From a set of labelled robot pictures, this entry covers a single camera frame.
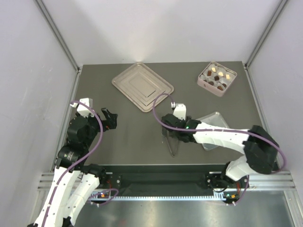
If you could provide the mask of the metal tongs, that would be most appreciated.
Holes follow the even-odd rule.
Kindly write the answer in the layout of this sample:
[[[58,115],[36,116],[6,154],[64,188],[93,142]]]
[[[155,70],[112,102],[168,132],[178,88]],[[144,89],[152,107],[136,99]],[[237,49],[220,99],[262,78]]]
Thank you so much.
[[[179,140],[174,137],[173,132],[168,131],[166,128],[162,128],[161,133],[167,143],[170,155],[174,158],[178,154]]]

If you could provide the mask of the silver tin lid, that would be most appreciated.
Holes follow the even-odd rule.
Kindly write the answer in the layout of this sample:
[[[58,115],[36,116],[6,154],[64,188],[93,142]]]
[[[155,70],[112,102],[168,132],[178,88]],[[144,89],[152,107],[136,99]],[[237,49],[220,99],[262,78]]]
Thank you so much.
[[[229,128],[229,125],[227,124],[227,122],[225,121],[225,119],[223,118],[223,116],[219,113],[219,112],[213,112],[209,115],[206,115],[204,117],[201,118],[197,118],[198,121],[207,123],[209,125],[212,126],[218,126],[218,127],[224,127],[224,128]],[[210,151],[212,149],[217,148],[217,145],[214,144],[207,144],[204,143],[202,144],[202,147],[204,148],[204,150],[206,151]]]

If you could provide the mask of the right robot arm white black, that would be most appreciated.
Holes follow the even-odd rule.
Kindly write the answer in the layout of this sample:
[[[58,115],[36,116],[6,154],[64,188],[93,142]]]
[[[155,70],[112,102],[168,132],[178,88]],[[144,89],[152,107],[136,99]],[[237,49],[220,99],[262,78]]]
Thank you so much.
[[[241,157],[225,164],[217,187],[232,187],[250,174],[269,175],[273,172],[279,145],[261,126],[234,130],[190,117],[183,120],[171,113],[161,118],[161,124],[169,136],[184,143],[212,144],[241,153]]]

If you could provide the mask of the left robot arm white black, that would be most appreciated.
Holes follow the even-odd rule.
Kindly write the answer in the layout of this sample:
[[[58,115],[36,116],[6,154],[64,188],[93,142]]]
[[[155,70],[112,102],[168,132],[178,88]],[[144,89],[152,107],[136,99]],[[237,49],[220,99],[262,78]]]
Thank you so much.
[[[73,227],[85,204],[105,205],[119,190],[111,186],[106,169],[85,165],[100,145],[104,132],[117,127],[118,115],[107,108],[102,120],[92,108],[91,98],[72,101],[76,116],[70,120],[66,142],[59,150],[53,180],[45,203],[32,227]]]

